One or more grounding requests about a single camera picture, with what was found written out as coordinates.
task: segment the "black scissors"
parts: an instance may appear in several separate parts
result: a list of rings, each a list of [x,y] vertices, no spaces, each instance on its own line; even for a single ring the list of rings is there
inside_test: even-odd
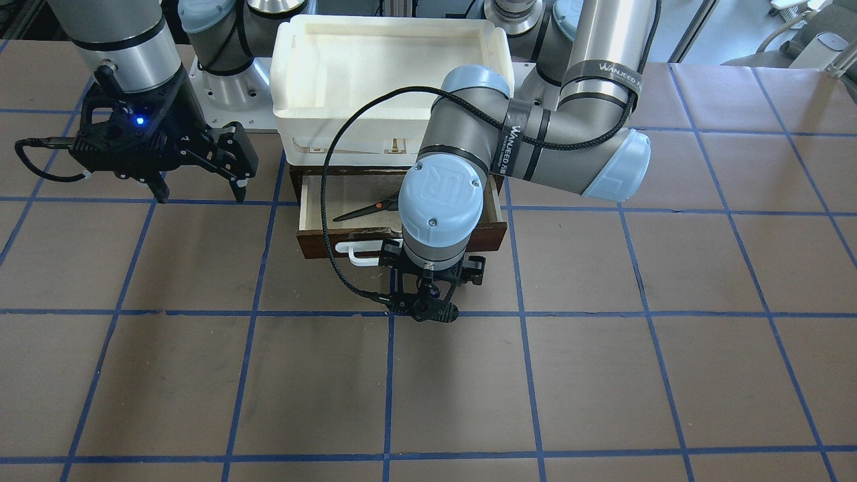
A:
[[[333,221],[345,221],[345,220],[353,220],[354,218],[359,218],[361,216],[365,216],[367,214],[379,213],[381,211],[398,211],[399,210],[399,192],[388,196],[386,199],[382,199],[371,206],[367,206],[366,208],[360,208],[356,211],[351,211],[350,213],[345,213],[337,218],[333,218]]]

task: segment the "gray strap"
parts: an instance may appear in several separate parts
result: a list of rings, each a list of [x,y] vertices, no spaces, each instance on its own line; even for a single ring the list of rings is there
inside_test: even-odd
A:
[[[524,143],[524,129],[530,120],[532,104],[526,100],[511,99],[506,110],[506,121],[497,141],[491,172],[501,176],[511,176],[515,168],[518,151]]]
[[[643,88],[643,76],[636,70],[609,60],[584,60],[575,63],[566,71],[565,77],[568,81],[562,87],[586,79],[606,79],[627,87],[637,96],[640,95],[640,89]]]

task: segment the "drawer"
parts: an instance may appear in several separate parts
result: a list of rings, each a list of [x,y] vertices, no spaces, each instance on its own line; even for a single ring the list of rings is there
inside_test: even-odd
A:
[[[402,221],[398,211],[381,211],[341,222],[333,222],[332,219],[390,196],[399,190],[404,176],[403,173],[328,176],[327,228],[331,246],[335,247],[343,241],[401,238]],[[467,252],[497,251],[506,236],[506,222],[500,211],[500,197],[494,178],[488,178],[484,195],[482,218],[470,236]],[[326,258],[327,250],[321,231],[321,176],[302,176],[300,200],[301,219],[297,228],[297,242],[303,257]]]

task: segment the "light blue joint cap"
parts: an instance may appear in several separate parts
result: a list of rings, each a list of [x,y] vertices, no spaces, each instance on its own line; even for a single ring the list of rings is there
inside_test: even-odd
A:
[[[509,84],[506,83],[506,79],[502,75],[484,65],[475,63],[452,69],[449,74],[446,74],[446,78],[443,80],[443,85],[440,88],[447,92],[455,92],[471,87],[493,88],[505,95],[507,99],[511,96]]]
[[[182,19],[182,30],[199,33],[223,20],[236,0],[179,0],[178,16]]]
[[[581,196],[612,202],[627,201],[643,182],[650,157],[649,137],[631,129],[631,133]]]
[[[483,190],[466,160],[451,154],[423,157],[405,174],[399,191],[402,228],[425,246],[454,246],[482,217]]]
[[[560,30],[572,42],[578,35],[578,24],[580,23],[580,11],[584,7],[584,0],[556,0],[554,3],[554,18]]]

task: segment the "white container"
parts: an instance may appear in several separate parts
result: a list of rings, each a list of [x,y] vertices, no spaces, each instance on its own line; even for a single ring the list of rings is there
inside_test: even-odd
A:
[[[489,21],[299,15],[277,32],[271,94],[286,159],[319,166],[337,130],[372,99],[399,87],[440,87],[469,63],[514,87],[502,29]],[[363,114],[345,133],[336,166],[410,166],[434,95],[406,93]]]

